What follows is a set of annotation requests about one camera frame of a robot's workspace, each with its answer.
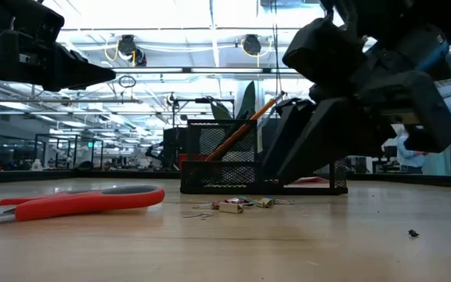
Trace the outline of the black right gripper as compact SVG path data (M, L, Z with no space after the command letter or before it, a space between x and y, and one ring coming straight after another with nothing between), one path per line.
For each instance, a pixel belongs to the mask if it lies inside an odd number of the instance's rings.
M377 157L394 124L412 129L410 149L438 153L451 143L451 113L435 81L451 78L446 36L413 27L392 42L377 42L339 86L325 93L277 173L293 181L349 155Z

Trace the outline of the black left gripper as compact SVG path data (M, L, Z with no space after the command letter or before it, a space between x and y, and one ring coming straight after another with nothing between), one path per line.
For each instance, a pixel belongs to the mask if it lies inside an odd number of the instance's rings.
M115 79L56 41L64 18L38 1L0 0L0 80L46 90L86 90Z

